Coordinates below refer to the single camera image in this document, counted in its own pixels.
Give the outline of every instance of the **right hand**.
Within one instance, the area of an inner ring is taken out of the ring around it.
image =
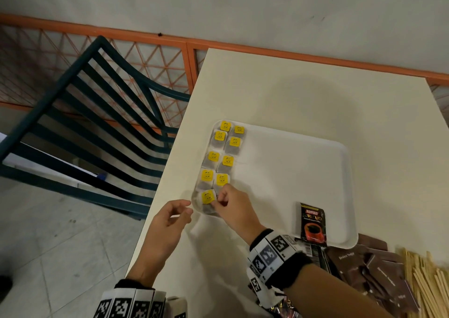
[[[211,205],[248,245],[266,229],[261,225],[248,194],[230,184],[222,187],[217,201],[213,201]]]

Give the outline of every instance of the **white wall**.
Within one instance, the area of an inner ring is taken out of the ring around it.
[[[449,73],[449,0],[0,0],[0,12]]]

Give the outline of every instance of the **kopiko coffee packet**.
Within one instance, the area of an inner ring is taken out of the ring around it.
[[[301,240],[327,246],[326,219],[322,209],[301,204]]]

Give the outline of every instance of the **white table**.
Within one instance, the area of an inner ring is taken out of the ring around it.
[[[341,142],[359,232],[449,261],[449,131],[424,79],[209,49],[132,263],[154,214],[191,198],[220,119]],[[194,213],[154,286],[186,297],[191,317],[258,317],[246,248]]]

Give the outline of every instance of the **white tray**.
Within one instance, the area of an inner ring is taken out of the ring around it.
[[[250,195],[266,227],[300,235],[300,208],[324,210],[327,244],[352,248],[358,234],[347,148],[338,142],[234,122],[245,127],[231,184]]]

